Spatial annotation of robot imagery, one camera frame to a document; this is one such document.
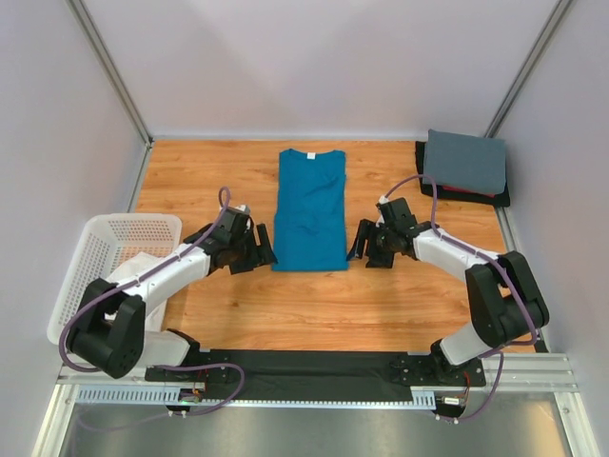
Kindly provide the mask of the blue t shirt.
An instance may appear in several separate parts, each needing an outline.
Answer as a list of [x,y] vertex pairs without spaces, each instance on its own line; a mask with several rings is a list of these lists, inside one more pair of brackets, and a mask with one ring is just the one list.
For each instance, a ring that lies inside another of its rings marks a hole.
[[287,149],[279,154],[274,271],[348,269],[345,168],[341,150],[314,153]]

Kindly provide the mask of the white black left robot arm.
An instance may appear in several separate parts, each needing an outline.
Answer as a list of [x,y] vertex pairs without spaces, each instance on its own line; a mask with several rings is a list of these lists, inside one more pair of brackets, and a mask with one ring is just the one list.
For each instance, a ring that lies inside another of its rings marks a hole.
[[276,262],[265,225],[254,224],[246,207],[224,208],[213,223],[143,271],[114,282],[92,281],[62,330],[62,361],[74,370],[101,371],[113,379],[145,366],[167,369],[177,381],[189,382],[200,370],[194,353],[198,342],[178,330],[148,330],[148,316],[219,269],[239,274]]

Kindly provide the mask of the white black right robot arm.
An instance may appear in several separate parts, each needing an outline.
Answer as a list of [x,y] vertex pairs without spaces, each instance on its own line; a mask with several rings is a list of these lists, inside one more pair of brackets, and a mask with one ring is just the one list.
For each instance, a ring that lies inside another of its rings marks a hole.
[[347,260],[367,268],[392,268],[396,255],[440,268],[466,286],[470,321],[432,344],[414,365],[402,362],[406,377],[450,384],[474,371],[484,355],[512,345],[533,345],[550,320],[534,274],[519,252],[476,248],[432,221],[420,222],[403,198],[377,204],[378,221],[363,219]]

